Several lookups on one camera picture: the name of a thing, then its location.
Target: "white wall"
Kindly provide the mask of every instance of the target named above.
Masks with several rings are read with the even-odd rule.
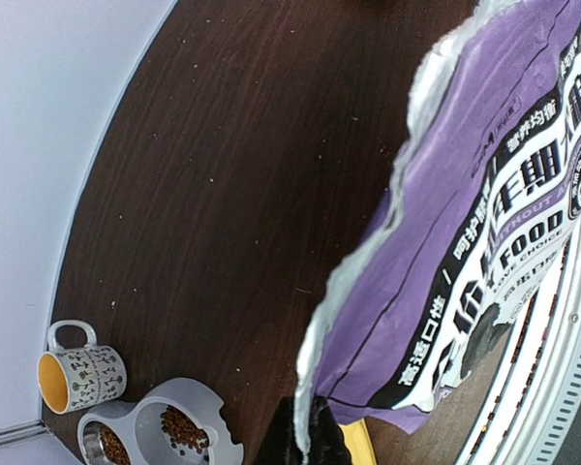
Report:
[[[0,0],[0,429],[40,416],[36,359],[76,202],[173,3]]]
[[[44,434],[0,449],[0,465],[81,465],[55,436]]]

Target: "white mug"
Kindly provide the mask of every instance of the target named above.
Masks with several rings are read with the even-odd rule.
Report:
[[[83,348],[65,349],[56,340],[62,326],[86,332]],[[79,320],[56,322],[47,330],[47,352],[39,358],[41,395],[52,412],[66,414],[120,397],[127,387],[127,370],[110,346],[98,346],[91,325]]]

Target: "wooden table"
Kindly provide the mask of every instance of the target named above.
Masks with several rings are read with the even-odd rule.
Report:
[[[177,5],[77,207],[53,316],[123,355],[127,400],[201,380],[252,461],[327,276],[387,186],[414,70],[474,3]],[[419,436],[371,422],[380,464],[451,463],[491,366]],[[72,450],[79,417],[44,414]]]

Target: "gray pet bowl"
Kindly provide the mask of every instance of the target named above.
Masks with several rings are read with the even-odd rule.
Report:
[[[169,380],[137,404],[114,400],[90,409],[77,428],[79,448],[87,465],[113,465],[101,442],[101,427],[105,425],[123,443],[132,465],[241,465],[243,446],[230,438],[220,416],[223,405],[215,392],[198,381]],[[160,419],[168,406],[204,430],[209,438],[208,448],[198,453],[187,446],[171,446]]]

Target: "brown pet food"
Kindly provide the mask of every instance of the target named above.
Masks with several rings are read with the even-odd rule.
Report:
[[[168,407],[161,414],[162,431],[168,433],[173,448],[177,444],[195,449],[197,453],[209,447],[209,438],[206,433],[198,429],[194,423],[182,412],[174,407]]]
[[[131,465],[125,446],[107,426],[101,427],[101,442],[107,459],[115,465]]]

